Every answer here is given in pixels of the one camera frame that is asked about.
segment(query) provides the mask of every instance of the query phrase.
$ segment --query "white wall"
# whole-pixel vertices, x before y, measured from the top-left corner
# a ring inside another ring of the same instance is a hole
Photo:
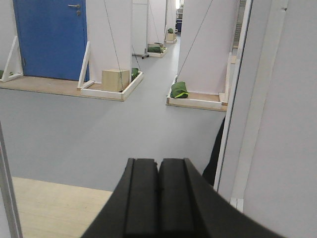
[[[175,32],[176,23],[176,0],[167,0],[167,11],[166,11],[166,29],[172,28]]]
[[[254,1],[221,171],[219,193],[230,200],[271,0]]]
[[[210,0],[186,1],[178,73],[185,61]],[[223,92],[238,0],[213,0],[191,52],[179,73],[193,92]]]
[[[244,138],[269,7],[254,0],[220,181],[225,196]],[[244,213],[289,238],[317,234],[316,11],[315,0],[289,1],[244,193]]]
[[[1,189],[0,189],[0,234],[1,234],[1,238],[11,237],[8,220],[6,218],[6,212],[4,208],[4,202],[2,198]]]
[[[132,0],[107,0],[116,51],[121,69],[131,70]],[[90,80],[101,82],[102,70],[118,68],[104,1],[87,0],[87,31],[91,42]]]
[[[149,0],[148,43],[164,43],[166,0]]]
[[[4,70],[13,38],[17,35],[12,0],[1,1],[0,22],[0,69]]]

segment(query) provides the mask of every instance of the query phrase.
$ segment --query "black object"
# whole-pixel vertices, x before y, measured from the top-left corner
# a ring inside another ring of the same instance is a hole
[[[209,163],[203,172],[203,177],[206,179],[206,181],[211,186],[214,185],[214,178],[216,176],[216,170],[217,170],[219,152],[220,152],[220,146],[221,146],[221,139],[222,139],[222,134],[223,134],[224,121],[225,121],[225,118],[222,121],[222,124],[220,126],[219,131],[218,131],[216,140],[214,142]]]
[[[177,32],[182,32],[183,19],[176,19]]]
[[[159,169],[159,187],[160,237],[194,237],[184,160],[163,160]]]
[[[158,233],[158,169],[153,159],[134,162],[125,238],[154,238]]]

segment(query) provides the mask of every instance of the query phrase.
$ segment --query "cable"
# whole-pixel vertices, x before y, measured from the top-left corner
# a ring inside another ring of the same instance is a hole
[[[119,67],[119,71],[120,71],[121,89],[123,90],[122,71],[121,71],[121,68],[120,68],[119,58],[118,58],[117,50],[116,50],[115,43],[114,43],[112,28],[111,28],[110,19],[109,19],[109,14],[108,14],[108,11],[107,11],[107,6],[106,6],[106,0],[104,0],[104,5],[105,5],[105,10],[106,10],[107,18],[108,18],[108,24],[109,24],[109,28],[110,28],[111,37],[112,37],[112,42],[113,42],[113,47],[114,47],[114,51],[115,51],[115,56],[116,56],[116,58],[117,58],[118,67]]]
[[[142,71],[142,70],[141,70],[141,66],[140,66],[140,64],[139,64],[139,61],[138,61],[138,58],[137,58],[137,55],[135,54],[133,45],[132,45],[132,50],[133,50],[133,54],[134,54],[134,56],[135,56],[135,60],[136,60],[137,63],[138,63],[139,69],[140,69],[140,71]]]
[[[183,62],[183,64],[182,64],[182,66],[181,66],[181,68],[180,68],[180,70],[179,70],[179,73],[178,73],[178,76],[177,76],[177,77],[179,77],[179,75],[180,75],[180,73],[181,73],[181,71],[182,71],[182,69],[183,69],[183,67],[184,67],[184,64],[185,64],[185,62],[186,62],[186,60],[187,60],[187,57],[188,57],[190,51],[192,50],[192,47],[193,47],[193,45],[194,45],[194,42],[195,42],[195,40],[196,40],[196,38],[197,38],[197,36],[198,36],[198,33],[199,33],[199,31],[200,31],[200,29],[201,29],[201,27],[202,27],[202,25],[203,25],[204,20],[205,20],[207,14],[208,14],[208,12],[209,12],[209,9],[210,9],[210,6],[211,6],[212,2],[213,2],[213,0],[211,0],[210,4],[209,4],[209,6],[208,6],[208,9],[207,9],[207,11],[206,11],[206,13],[205,13],[205,15],[204,15],[204,18],[203,18],[201,24],[200,24],[200,27],[198,28],[198,31],[197,31],[197,33],[196,33],[196,36],[195,36],[195,38],[194,38],[194,40],[193,40],[193,42],[192,42],[192,45],[191,45],[190,48],[189,48],[189,51],[188,51],[188,53],[187,53],[187,56],[186,56],[186,58],[185,58],[185,60],[184,60],[184,62]]]

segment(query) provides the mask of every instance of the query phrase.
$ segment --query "green bag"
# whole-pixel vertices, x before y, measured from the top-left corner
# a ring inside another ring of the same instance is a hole
[[[172,92],[170,93],[172,98],[187,98],[188,95],[185,82],[176,82],[172,85]]]
[[[133,81],[138,75],[139,75],[139,69],[138,68],[132,68],[131,81]]]
[[[148,52],[152,53],[161,53],[161,49],[159,46],[148,47]]]

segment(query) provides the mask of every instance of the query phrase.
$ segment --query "blue door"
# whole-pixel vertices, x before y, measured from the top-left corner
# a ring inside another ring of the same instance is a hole
[[[85,0],[13,0],[24,75],[78,80]]]

